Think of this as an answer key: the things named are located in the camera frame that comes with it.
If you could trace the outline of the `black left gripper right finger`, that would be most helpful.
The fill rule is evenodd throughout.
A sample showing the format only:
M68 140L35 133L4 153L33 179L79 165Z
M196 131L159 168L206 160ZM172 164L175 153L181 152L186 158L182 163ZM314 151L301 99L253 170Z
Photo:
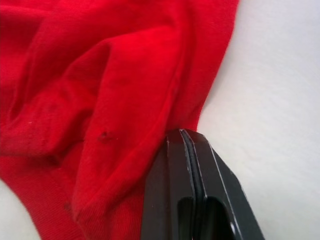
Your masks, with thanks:
M195 192L195 240L263 240L243 188L204 135L183 129Z

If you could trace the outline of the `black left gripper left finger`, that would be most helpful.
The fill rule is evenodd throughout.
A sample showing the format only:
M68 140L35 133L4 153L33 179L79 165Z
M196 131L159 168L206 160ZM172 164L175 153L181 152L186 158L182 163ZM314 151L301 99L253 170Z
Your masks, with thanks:
M142 240L199 240L202 182L196 143L202 135L190 129L169 132L145 181Z

